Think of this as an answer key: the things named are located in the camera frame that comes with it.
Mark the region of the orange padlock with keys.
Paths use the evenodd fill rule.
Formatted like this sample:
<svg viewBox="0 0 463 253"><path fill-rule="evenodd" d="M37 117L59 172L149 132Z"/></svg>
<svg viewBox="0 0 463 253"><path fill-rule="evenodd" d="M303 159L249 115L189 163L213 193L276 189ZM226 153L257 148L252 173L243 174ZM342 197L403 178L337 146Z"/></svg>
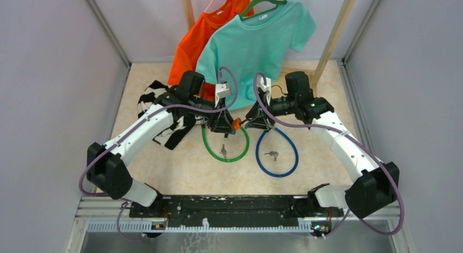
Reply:
<svg viewBox="0 0 463 253"><path fill-rule="evenodd" d="M230 123L228 123L224 128L225 128L225 133L224 133L224 138L227 139L230 134L235 134L236 131L242 129L242 125L246 122L247 120L244 119L242 120L240 117L234 119Z"/></svg>

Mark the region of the green lock keys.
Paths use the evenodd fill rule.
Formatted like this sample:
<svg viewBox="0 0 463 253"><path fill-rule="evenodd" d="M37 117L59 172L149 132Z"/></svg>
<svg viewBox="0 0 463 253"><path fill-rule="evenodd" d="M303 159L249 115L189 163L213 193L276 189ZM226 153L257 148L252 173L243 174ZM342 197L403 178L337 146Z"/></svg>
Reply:
<svg viewBox="0 0 463 253"><path fill-rule="evenodd" d="M227 159L227 151L225 149L225 144L222 144L221 150L220 150L221 155L223 158L226 160Z"/></svg>

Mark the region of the green cable lock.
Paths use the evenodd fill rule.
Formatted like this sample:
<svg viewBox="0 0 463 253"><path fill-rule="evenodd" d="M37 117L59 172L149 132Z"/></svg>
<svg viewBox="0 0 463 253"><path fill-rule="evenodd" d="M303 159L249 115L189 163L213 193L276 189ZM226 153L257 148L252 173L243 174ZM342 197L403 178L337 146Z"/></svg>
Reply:
<svg viewBox="0 0 463 253"><path fill-rule="evenodd" d="M209 143L207 141L207 136L206 136L206 125L201 124L200 126L201 126L201 137L202 137L205 149L208 151L208 153L214 159L216 159L216 160L218 160L220 162L224 162L224 163L232 163L232 162L236 162L236 161L241 160L248 153L249 148L250 148L250 137L249 137L249 135L248 135L248 133L247 133L247 131L246 131L246 129L244 127L242 127L242 129L241 129L241 132L244 134L245 139L246 139L246 145L245 145L245 148L244 148L243 152L240 155L238 155L237 157L227 158L225 160L223 157L220 157L216 153L214 153L213 150L210 148Z"/></svg>

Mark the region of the blue lock keys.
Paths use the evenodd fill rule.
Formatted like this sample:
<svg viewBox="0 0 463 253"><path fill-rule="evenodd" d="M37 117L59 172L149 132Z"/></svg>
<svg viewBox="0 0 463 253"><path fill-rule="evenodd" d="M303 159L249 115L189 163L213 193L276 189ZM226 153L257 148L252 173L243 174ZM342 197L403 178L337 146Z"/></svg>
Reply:
<svg viewBox="0 0 463 253"><path fill-rule="evenodd" d="M279 153L277 151L270 151L265 153L264 155L271 156L273 157L274 161L276 161L279 156Z"/></svg>

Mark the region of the blue cable lock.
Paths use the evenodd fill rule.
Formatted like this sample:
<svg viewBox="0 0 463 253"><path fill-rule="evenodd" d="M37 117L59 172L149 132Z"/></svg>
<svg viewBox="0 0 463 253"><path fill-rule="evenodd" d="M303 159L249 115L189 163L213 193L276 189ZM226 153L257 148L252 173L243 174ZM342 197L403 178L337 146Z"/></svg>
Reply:
<svg viewBox="0 0 463 253"><path fill-rule="evenodd" d="M269 134L271 131L275 131L277 132L283 139L284 139L284 142L287 142L287 144L291 147L292 149L292 152L294 154L294 162L292 164L292 166L289 168L289 170L287 172L275 172L275 171L272 171L270 169L268 169L264 163L263 163L263 159L260 158L261 157L261 154L264 155L265 153L261 153L260 152L260 148L261 148L261 145L264 141L264 138L266 137L267 134ZM256 157L256 162L257 162L257 165L259 166L259 168L267 175L271 176L271 177L274 177L274 178L284 178L284 177L287 177L291 174L293 174L296 169L298 168L298 165L299 165L299 152L298 152L298 149L296 147L296 145L294 144L294 142L291 140L291 138L285 134L283 131L281 131L279 128L274 128L273 130L270 130L270 131L263 131L262 134L260 135L260 137L258 138L257 140L257 143L256 143L256 149L255 149L255 157Z"/></svg>

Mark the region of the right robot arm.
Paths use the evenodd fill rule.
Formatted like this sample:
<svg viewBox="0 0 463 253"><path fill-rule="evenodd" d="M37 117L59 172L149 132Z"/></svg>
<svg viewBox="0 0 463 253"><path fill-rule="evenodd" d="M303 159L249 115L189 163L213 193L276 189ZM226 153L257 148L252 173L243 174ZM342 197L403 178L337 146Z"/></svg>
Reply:
<svg viewBox="0 0 463 253"><path fill-rule="evenodd" d="M351 134L340 120L334 107L323 97L315 97L308 75L296 71L285 76L287 94L279 98L271 96L271 80L262 72L254 75L252 88L257 102L253 118L265 126L279 123L279 116L294 115L322 139L330 151L343 164L352 185L321 184L309 191L307 208L314 216L323 215L328 208L349 209L363 219L376 211L402 200L397 194L400 171L393 162L384 163L370 153Z"/></svg>

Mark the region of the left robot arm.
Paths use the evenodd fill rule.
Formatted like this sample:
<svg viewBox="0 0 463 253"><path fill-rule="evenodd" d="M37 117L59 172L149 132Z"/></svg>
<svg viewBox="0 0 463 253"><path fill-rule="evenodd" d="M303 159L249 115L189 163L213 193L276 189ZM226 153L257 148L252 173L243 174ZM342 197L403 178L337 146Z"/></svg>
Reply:
<svg viewBox="0 0 463 253"><path fill-rule="evenodd" d="M184 72L180 83L157 97L148 111L117 137L105 144L93 143L87 149L87 167L79 182L87 179L99 188L101 196L122 199L142 205L151 217L164 209L163 195L148 184L133 179L127 167L135 156L155 136L171 127L180 117L195 115L205 118L210 127L219 125L238 97L238 82L231 74L232 83L218 74L215 100L200 96L205 77L195 71Z"/></svg>

